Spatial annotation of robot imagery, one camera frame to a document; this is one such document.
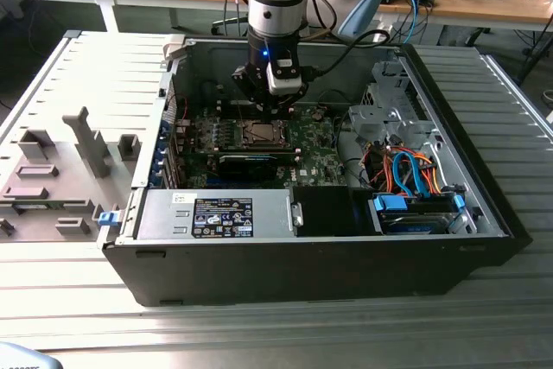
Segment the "green circuit board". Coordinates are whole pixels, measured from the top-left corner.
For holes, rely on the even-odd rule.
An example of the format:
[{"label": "green circuit board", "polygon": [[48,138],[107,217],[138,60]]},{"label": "green circuit board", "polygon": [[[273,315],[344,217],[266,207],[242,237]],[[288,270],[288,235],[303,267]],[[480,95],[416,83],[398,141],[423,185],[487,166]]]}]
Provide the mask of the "green circuit board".
[{"label": "green circuit board", "polygon": [[[187,146],[181,153],[186,188],[287,188],[346,184],[333,146],[331,117],[326,117],[320,108],[298,106],[291,118],[272,123],[274,131],[278,132],[274,141],[270,142],[273,150],[265,147],[268,142],[259,139],[267,128],[271,130],[270,124],[251,119],[222,119],[216,111],[206,109],[192,116]],[[276,175],[270,180],[222,180],[218,171],[219,160],[235,151],[253,157],[282,157],[283,163],[275,162]],[[286,152],[286,155],[281,156],[280,152]]]}]

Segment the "wire bundle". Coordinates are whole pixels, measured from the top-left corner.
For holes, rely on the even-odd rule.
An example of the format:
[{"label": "wire bundle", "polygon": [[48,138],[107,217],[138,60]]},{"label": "wire bundle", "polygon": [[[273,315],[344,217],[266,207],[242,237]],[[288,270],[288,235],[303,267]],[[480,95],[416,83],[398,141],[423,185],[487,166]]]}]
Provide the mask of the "wire bundle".
[{"label": "wire bundle", "polygon": [[[437,167],[424,154],[415,152],[405,147],[386,148],[382,152],[374,150],[375,146],[369,146],[361,158],[359,165],[365,168],[369,175],[369,183],[380,192],[413,196],[409,188],[414,183],[416,191],[424,196],[440,194],[441,188],[437,180]],[[371,177],[370,167],[372,152],[379,153],[382,158],[382,169]]]}]

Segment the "table leg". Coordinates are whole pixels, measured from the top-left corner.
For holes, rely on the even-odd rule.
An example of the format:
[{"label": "table leg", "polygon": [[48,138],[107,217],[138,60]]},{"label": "table leg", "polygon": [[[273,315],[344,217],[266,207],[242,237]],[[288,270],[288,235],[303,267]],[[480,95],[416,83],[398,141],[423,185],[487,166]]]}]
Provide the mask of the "table leg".
[{"label": "table leg", "polygon": [[114,0],[94,0],[102,11],[102,17],[104,18],[105,30],[108,32],[119,32],[118,22],[115,19],[115,12],[113,6],[115,6]]}]

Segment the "white label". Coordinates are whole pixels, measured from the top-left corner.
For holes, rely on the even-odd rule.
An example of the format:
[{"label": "white label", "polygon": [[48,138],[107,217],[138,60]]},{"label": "white label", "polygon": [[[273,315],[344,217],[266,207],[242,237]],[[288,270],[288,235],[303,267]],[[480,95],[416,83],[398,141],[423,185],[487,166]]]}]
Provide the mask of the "white label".
[{"label": "white label", "polygon": [[198,194],[173,194],[173,201],[171,203],[194,203]]},{"label": "white label", "polygon": [[26,210],[26,209],[48,209],[48,207],[46,207],[44,205],[14,205],[14,208],[15,209],[22,209],[22,210]]},{"label": "white label", "polygon": [[292,66],[292,60],[276,60],[276,63],[280,67],[291,67]]}]

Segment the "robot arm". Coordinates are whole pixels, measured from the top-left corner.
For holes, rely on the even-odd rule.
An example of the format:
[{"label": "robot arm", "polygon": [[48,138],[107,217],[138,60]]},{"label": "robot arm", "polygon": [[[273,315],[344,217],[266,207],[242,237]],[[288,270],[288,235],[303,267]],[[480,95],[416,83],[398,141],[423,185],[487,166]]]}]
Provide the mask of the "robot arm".
[{"label": "robot arm", "polygon": [[[314,78],[313,68],[301,67],[297,55],[307,3],[307,0],[249,0],[248,61],[232,77],[264,113],[276,113],[292,105],[305,95]],[[368,16],[369,21],[374,12]]]}]

